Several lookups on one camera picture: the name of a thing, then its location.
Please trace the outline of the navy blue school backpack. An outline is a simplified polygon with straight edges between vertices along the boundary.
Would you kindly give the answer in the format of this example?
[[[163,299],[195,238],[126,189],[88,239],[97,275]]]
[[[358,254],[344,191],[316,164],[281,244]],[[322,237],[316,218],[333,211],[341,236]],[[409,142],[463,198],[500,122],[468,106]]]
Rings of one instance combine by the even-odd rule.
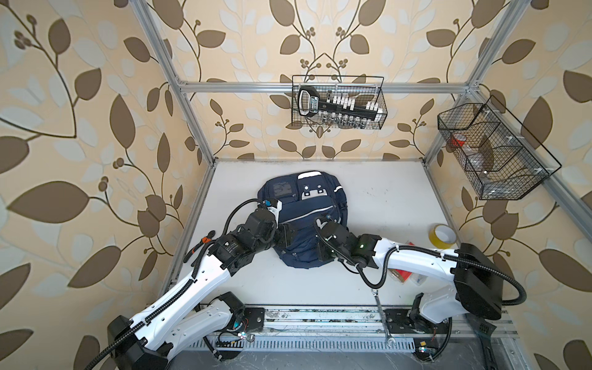
[[[282,202],[279,223],[289,225],[294,237],[289,245],[274,250],[286,265],[310,269],[328,263],[320,257],[314,221],[326,216],[347,225],[347,196],[337,177],[322,171],[275,177],[265,182],[257,198]]]

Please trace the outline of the clear plastic box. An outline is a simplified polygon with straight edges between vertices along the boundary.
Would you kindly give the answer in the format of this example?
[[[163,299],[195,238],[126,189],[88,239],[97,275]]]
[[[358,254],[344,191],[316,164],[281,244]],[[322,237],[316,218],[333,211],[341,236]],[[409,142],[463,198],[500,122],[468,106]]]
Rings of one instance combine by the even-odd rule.
[[[427,279],[428,279],[428,277],[425,275],[412,273],[409,276],[408,281],[412,282],[414,285],[419,287],[419,286],[423,285],[427,281]]]

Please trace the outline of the red book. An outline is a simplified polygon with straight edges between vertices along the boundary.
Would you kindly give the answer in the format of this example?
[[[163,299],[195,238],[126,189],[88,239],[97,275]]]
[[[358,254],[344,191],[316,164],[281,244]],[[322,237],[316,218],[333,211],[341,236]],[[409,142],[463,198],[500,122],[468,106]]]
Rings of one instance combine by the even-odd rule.
[[[405,283],[413,274],[412,272],[400,269],[389,269],[389,272],[393,278],[395,278],[401,283]]]

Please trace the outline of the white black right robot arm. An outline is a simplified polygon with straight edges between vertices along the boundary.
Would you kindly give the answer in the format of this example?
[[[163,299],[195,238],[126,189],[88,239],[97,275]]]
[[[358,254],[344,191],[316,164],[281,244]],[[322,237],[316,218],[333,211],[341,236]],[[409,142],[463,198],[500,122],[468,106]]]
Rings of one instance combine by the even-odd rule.
[[[481,321],[496,321],[503,307],[518,306],[527,300],[521,283],[473,245],[447,250],[401,244],[374,234],[356,236],[328,217],[317,217],[313,228],[322,256],[338,260],[347,271],[357,274],[375,297],[391,270],[445,282],[438,291],[417,294],[402,319],[402,327],[431,335],[446,324],[442,345],[434,354],[417,354],[419,361],[434,361],[441,356],[450,342],[454,317],[471,314]]]

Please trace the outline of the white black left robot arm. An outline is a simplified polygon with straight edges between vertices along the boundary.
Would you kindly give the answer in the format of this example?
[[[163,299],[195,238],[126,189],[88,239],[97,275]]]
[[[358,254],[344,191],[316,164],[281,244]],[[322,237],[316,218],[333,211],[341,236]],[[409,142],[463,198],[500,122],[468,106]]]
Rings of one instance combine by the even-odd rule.
[[[281,212],[280,200],[260,200],[243,224],[233,231],[224,229],[219,238],[206,243],[193,269],[165,295],[134,317],[119,316],[109,324],[109,345],[86,368],[111,357],[119,369],[165,369],[188,345],[228,327],[243,308],[234,295],[222,295],[199,312],[194,309],[288,233],[279,221]]]

